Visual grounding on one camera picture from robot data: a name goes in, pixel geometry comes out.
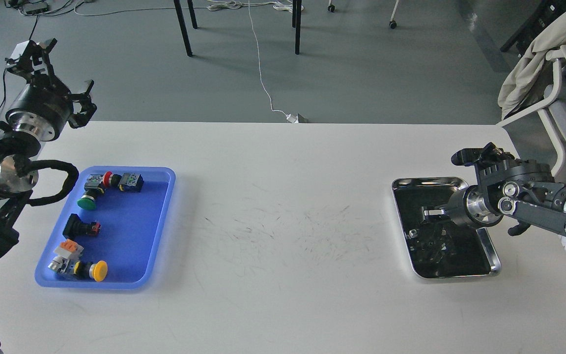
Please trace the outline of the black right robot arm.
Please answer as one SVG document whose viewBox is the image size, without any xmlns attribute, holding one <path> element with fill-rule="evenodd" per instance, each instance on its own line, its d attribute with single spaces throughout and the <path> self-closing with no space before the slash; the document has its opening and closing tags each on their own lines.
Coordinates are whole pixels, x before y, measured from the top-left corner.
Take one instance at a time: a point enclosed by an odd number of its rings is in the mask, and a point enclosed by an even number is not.
<svg viewBox="0 0 566 354">
<path fill-rule="evenodd" d="M 566 184 L 557 183 L 548 164 L 517 159 L 488 143 L 482 148 L 464 148 L 451 158 L 456 166 L 475 168 L 477 184 L 454 192 L 438 206 L 437 220 L 479 229 L 497 225 L 503 216 L 516 219 L 511 236 L 536 226 L 566 237 Z"/>
</svg>

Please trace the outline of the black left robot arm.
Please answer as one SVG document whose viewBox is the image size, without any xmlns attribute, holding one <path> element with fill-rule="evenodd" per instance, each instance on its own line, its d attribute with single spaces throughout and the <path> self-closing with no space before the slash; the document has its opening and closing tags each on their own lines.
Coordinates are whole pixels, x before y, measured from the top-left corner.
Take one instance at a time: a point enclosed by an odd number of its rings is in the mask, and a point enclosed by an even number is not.
<svg viewBox="0 0 566 354">
<path fill-rule="evenodd" d="M 0 119 L 0 259 L 18 244 L 14 223 L 25 206 L 56 203 L 69 195 L 77 168 L 60 160 L 35 160 L 41 144 L 58 139 L 63 128 L 85 127 L 96 105 L 89 80 L 73 93 L 54 72 L 49 54 L 56 39 L 18 43 L 6 59 L 6 73 L 24 78 L 22 92 Z"/>
</svg>

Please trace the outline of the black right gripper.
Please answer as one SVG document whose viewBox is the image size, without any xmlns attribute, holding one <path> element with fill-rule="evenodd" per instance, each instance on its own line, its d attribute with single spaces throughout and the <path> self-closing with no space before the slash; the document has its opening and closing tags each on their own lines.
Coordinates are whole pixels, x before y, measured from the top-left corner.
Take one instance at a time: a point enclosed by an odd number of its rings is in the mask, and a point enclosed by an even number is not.
<svg viewBox="0 0 566 354">
<path fill-rule="evenodd" d="M 469 196 L 475 190 L 457 190 L 451 195 L 445 207 L 422 207 L 422 219 L 448 219 L 459 227 L 480 227 L 467 209 Z"/>
</svg>

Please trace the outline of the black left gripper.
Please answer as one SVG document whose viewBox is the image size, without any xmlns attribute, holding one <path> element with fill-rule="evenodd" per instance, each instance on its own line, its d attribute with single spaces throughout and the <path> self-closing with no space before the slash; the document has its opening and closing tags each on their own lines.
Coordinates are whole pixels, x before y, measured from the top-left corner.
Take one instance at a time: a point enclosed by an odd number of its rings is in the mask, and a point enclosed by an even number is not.
<svg viewBox="0 0 566 354">
<path fill-rule="evenodd" d="M 39 43 L 28 40 L 18 43 L 6 58 L 6 72 L 26 81 L 6 112 L 6 122 L 13 130 L 28 132 L 40 142 L 58 139 L 67 121 L 73 129 L 85 127 L 97 110 L 90 94 L 92 79 L 85 82 L 84 92 L 68 94 L 68 101 L 53 92 L 58 90 L 58 79 L 49 53 L 56 44 L 56 38 Z M 73 104 L 80 105 L 76 113 Z"/>
</svg>

